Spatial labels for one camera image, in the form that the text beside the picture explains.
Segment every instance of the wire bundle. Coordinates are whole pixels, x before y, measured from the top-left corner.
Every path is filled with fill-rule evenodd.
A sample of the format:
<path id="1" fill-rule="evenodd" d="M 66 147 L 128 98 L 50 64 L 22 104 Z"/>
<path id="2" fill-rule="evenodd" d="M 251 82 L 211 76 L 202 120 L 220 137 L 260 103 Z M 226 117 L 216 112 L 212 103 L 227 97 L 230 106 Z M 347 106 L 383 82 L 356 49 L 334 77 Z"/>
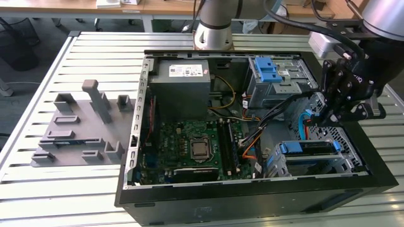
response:
<path id="1" fill-rule="evenodd" d="M 247 156 L 247 153 L 250 151 L 250 149 L 252 148 L 252 146 L 255 145 L 255 143 L 259 141 L 262 134 L 263 134 L 263 130 L 266 129 L 267 125 L 268 125 L 268 121 L 272 120 L 278 115 L 280 115 L 284 111 L 286 108 L 290 106 L 290 104 L 299 98 L 304 98 L 304 97 L 311 97 L 314 95 L 314 92 L 304 92 L 299 95 L 292 95 L 290 98 L 287 98 L 283 102 L 280 102 L 266 114 L 266 116 L 262 118 L 258 126 L 256 126 L 256 130 L 255 132 L 242 141 L 242 144 L 247 143 L 252 138 L 254 141 L 250 144 L 250 146 L 247 147 L 244 153 L 243 153 L 243 158 L 254 158 L 256 159 L 256 157 L 254 156 Z"/>

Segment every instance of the gray plastic block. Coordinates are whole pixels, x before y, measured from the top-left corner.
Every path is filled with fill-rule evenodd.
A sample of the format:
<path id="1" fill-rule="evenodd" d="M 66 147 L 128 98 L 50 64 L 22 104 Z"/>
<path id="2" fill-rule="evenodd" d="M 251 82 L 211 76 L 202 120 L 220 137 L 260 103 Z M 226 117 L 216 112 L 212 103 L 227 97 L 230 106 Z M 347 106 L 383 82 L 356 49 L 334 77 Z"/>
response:
<path id="1" fill-rule="evenodd" d="M 82 158 L 86 160 L 86 162 L 96 162 L 104 159 L 98 150 L 84 150 Z"/>
<path id="2" fill-rule="evenodd" d="M 120 112 L 134 111 L 134 106 L 128 95 L 120 95 L 116 104 L 119 105 Z"/>
<path id="3" fill-rule="evenodd" d="M 71 93 L 59 93 L 54 101 L 54 104 L 62 113 L 72 112 L 71 104 L 74 103 L 76 103 L 76 100 L 71 96 Z"/>
<path id="4" fill-rule="evenodd" d="M 39 146 L 42 149 L 58 149 L 58 146 L 54 144 L 54 142 L 39 142 Z"/>
<path id="5" fill-rule="evenodd" d="M 54 122 L 55 122 L 55 124 L 78 124 L 78 123 L 80 123 L 80 118 L 76 115 L 56 116 Z"/>
<path id="6" fill-rule="evenodd" d="M 55 160 L 55 156 L 50 152 L 35 153 L 32 155 L 32 160 L 36 163 L 52 163 Z"/>
<path id="7" fill-rule="evenodd" d="M 102 120 L 106 124 L 112 122 L 112 118 L 108 112 L 108 107 L 103 100 L 99 90 L 96 89 L 99 86 L 99 82 L 95 79 L 87 79 L 83 82 L 82 89 L 86 93 L 88 93 L 92 100 L 92 107 L 98 111 Z"/>
<path id="8" fill-rule="evenodd" d="M 72 139 L 75 138 L 75 132 L 72 130 L 68 131 L 50 131 L 47 134 L 48 138 L 64 138 L 64 139 Z"/>
<path id="9" fill-rule="evenodd" d="M 122 155 L 126 153 L 126 150 L 122 147 L 120 142 L 118 141 L 115 149 L 112 148 L 111 143 L 107 142 L 104 152 L 108 155 L 110 159 L 118 159 L 118 160 L 120 160 Z"/>
<path id="10" fill-rule="evenodd" d="M 96 141 L 87 141 L 86 145 L 90 147 L 103 147 L 106 146 L 106 141 L 103 140 L 103 138 L 98 138 Z"/>
<path id="11" fill-rule="evenodd" d="M 107 107 L 107 109 L 110 110 L 110 109 L 111 109 L 111 104 L 110 104 L 110 101 L 108 101 L 108 98 L 107 98 L 106 93 L 104 93 L 104 92 L 100 92 L 100 96 L 102 96 L 102 99 L 103 99 L 103 101 L 104 101 L 106 107 Z M 94 106 L 94 102 L 91 102 L 90 104 L 91 104 L 94 110 L 98 111 L 96 107 Z"/>
<path id="12" fill-rule="evenodd" d="M 131 100 L 128 105 L 135 106 L 135 99 Z M 55 112 L 52 121 L 50 122 L 44 137 L 39 142 L 36 154 L 42 156 L 44 152 L 50 152 L 55 158 L 51 161 L 39 161 L 32 159 L 31 166 L 84 166 L 84 165 L 111 165 L 120 164 L 120 159 L 130 146 L 130 136 L 132 130 L 134 111 L 122 112 L 118 105 L 118 100 L 110 100 L 111 106 L 110 115 L 112 122 L 106 124 L 94 111 L 91 100 L 76 100 L 70 104 L 74 113 Z M 55 137 L 55 132 L 64 131 L 64 135 L 72 131 L 74 138 Z M 107 149 L 106 144 L 112 144 L 111 149 Z M 102 159 L 94 158 L 92 161 L 86 161 L 82 157 L 83 151 L 98 151 Z"/>

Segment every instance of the black cable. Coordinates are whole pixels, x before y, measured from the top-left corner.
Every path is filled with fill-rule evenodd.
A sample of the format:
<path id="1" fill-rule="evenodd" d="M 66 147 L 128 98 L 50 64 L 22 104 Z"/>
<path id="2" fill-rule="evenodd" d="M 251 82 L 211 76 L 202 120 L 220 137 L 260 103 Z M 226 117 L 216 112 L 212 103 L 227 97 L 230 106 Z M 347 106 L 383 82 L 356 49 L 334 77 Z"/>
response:
<path id="1" fill-rule="evenodd" d="M 200 6 L 198 7 L 196 14 L 194 14 L 194 19 L 192 19 L 192 24 L 191 24 L 191 31 L 190 31 L 191 33 L 192 33 L 192 31 L 194 31 L 195 21 L 196 21 L 196 18 L 198 18 L 198 16 L 199 16 L 199 14 L 200 14 L 200 11 L 202 11 L 202 8 L 203 8 L 203 5 L 204 5 L 204 1 L 206 1 L 206 0 L 202 0 Z"/>
<path id="2" fill-rule="evenodd" d="M 290 25 L 292 27 L 298 27 L 306 30 L 310 30 L 312 32 L 320 33 L 323 35 L 330 36 L 331 38 L 336 39 L 338 41 L 340 41 L 343 44 L 347 45 L 347 47 L 351 48 L 351 50 L 356 53 L 358 57 L 360 59 L 366 58 L 366 53 L 364 50 L 359 47 L 359 45 L 352 42 L 351 39 L 348 39 L 344 35 L 339 34 L 338 32 L 330 30 L 328 28 L 324 28 L 322 26 L 318 25 L 312 25 L 312 24 L 306 24 L 306 23 L 300 23 L 298 21 L 290 20 L 287 18 L 283 18 L 280 15 L 278 15 L 276 13 L 272 12 L 272 10 L 268 9 L 267 6 L 267 1 L 268 0 L 263 0 L 263 6 L 264 9 L 268 13 L 268 15 L 278 20 L 279 22 L 284 23 L 286 25 Z"/>
<path id="3" fill-rule="evenodd" d="M 274 113 L 278 113 L 276 111 L 283 111 L 284 107 L 288 107 L 290 103 L 294 102 L 299 98 L 311 97 L 314 95 L 312 91 L 303 92 L 302 94 L 290 96 L 284 101 L 282 101 L 266 114 L 266 116 L 262 118 L 258 127 L 263 126 L 263 124 L 268 121 L 271 117 L 275 117 Z"/>
<path id="4" fill-rule="evenodd" d="M 192 16 L 192 20 L 195 20 L 195 13 L 196 13 L 196 0 L 194 0 L 194 16 Z"/>
<path id="5" fill-rule="evenodd" d="M 275 107 L 272 107 L 272 109 L 268 111 L 266 116 L 262 118 L 262 120 L 256 126 L 255 132 L 243 140 L 243 143 L 246 143 L 247 141 L 250 141 L 252 138 L 255 138 L 259 135 L 260 131 L 263 131 L 268 125 L 267 122 L 286 111 L 286 108 L 288 107 L 291 102 L 294 102 L 299 98 L 311 97 L 312 95 L 314 95 L 314 92 L 311 92 L 311 91 L 304 92 L 298 95 L 292 95 L 290 98 L 287 98 L 284 101 L 282 101 Z"/>
<path id="6" fill-rule="evenodd" d="M 324 21 L 324 22 L 339 22 L 339 21 L 358 21 L 355 19 L 327 19 L 324 17 L 322 17 L 320 13 L 318 12 L 316 10 L 316 7 L 315 7 L 315 0 L 311 0 L 311 9 L 314 10 L 314 14 L 316 16 L 316 18 L 320 20 L 320 21 Z"/>
<path id="7" fill-rule="evenodd" d="M 212 111 L 214 113 L 216 113 L 219 116 L 222 116 L 223 118 L 228 118 L 228 117 L 234 117 L 234 116 L 226 116 L 222 113 L 219 113 L 216 110 L 210 109 L 210 111 Z"/>

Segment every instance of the yellow wire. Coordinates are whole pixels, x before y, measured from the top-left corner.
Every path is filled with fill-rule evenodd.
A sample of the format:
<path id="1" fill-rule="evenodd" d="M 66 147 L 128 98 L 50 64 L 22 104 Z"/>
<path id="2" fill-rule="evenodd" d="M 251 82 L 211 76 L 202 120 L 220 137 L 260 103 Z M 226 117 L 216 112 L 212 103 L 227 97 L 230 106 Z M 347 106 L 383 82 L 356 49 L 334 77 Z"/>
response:
<path id="1" fill-rule="evenodd" d="M 227 80 L 223 79 L 223 77 L 220 77 L 220 76 L 216 76 L 216 77 L 219 77 L 223 80 L 223 82 L 228 85 L 228 87 L 230 87 L 230 89 L 232 90 L 232 93 L 234 93 L 234 98 L 232 98 L 232 101 L 230 102 L 230 104 L 227 104 L 224 106 L 210 107 L 208 109 L 211 109 L 211 110 L 218 110 L 218 109 L 228 108 L 234 104 L 235 99 L 236 99 L 236 93 L 235 93 L 234 87 L 230 85 L 230 83 L 227 82 Z"/>

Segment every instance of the metal workbench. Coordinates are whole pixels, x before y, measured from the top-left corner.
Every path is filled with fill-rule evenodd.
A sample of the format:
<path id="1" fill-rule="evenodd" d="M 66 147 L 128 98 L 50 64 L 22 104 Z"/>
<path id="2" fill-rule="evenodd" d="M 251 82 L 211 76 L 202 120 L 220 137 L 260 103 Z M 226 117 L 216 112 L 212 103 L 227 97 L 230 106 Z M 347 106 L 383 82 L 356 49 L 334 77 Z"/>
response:
<path id="1" fill-rule="evenodd" d="M 191 35 L 91 33 L 68 37 L 50 72 L 0 152 L 0 226 L 132 227 L 135 221 L 114 206 L 119 165 L 30 166 L 31 156 L 56 110 L 58 92 L 90 99 L 82 82 L 98 79 L 108 98 L 136 98 L 146 49 L 188 50 Z M 235 35 L 236 50 L 311 51 L 306 35 Z M 203 226 L 404 226 L 404 110 L 390 87 L 380 102 L 384 120 L 363 121 L 371 141 L 400 185 L 348 203 L 330 213 L 202 223 Z"/>

